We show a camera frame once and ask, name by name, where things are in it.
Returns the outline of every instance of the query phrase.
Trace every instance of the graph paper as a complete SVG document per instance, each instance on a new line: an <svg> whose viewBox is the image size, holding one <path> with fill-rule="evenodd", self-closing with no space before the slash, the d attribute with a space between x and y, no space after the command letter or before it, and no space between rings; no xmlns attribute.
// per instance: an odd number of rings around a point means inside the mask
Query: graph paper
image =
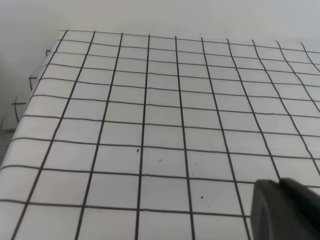
<svg viewBox="0 0 320 240"><path fill-rule="evenodd" d="M320 44L61 31L12 105L1 239L252 239L257 179L320 192L319 67Z"/></svg>

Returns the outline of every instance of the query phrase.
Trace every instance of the white surface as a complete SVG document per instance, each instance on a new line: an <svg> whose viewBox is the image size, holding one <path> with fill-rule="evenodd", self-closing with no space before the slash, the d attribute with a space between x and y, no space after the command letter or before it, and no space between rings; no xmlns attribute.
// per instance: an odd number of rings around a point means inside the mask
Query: white surface
<svg viewBox="0 0 320 240"><path fill-rule="evenodd" d="M61 28L190 38L319 40L319 8L317 0L1 0L0 117L42 63Z"/></svg>

